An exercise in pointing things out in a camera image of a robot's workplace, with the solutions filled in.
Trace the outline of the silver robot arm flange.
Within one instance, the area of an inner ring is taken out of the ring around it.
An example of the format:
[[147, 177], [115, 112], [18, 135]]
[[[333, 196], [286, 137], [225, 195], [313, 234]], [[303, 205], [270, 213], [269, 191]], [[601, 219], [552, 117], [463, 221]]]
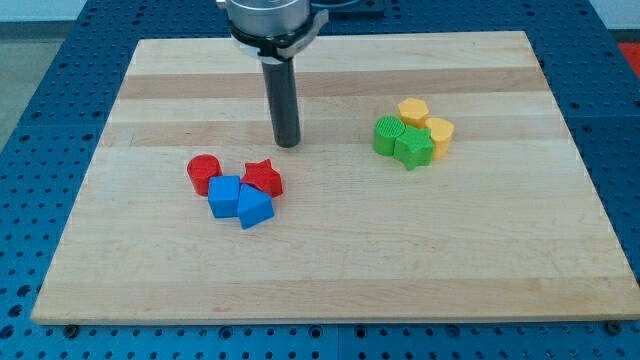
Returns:
[[307, 48], [329, 22], [329, 11], [312, 11], [309, 0], [224, 0], [231, 38], [244, 54], [263, 63], [288, 62]]

